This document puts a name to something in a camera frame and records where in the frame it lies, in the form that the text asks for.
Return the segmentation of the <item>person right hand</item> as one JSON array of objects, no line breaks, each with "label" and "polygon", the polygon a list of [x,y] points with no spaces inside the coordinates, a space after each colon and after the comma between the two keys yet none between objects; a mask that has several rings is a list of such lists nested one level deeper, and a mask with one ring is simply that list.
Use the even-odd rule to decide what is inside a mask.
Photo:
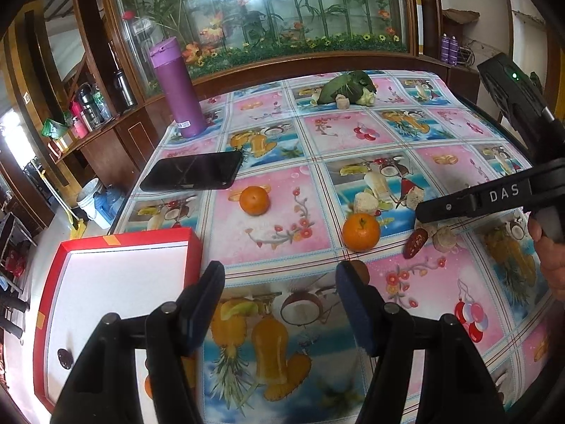
[{"label": "person right hand", "polygon": [[541,272],[555,298],[565,300],[565,249],[564,245],[553,242],[543,234],[541,225],[533,216],[529,217],[528,228],[534,241],[540,264]]}]

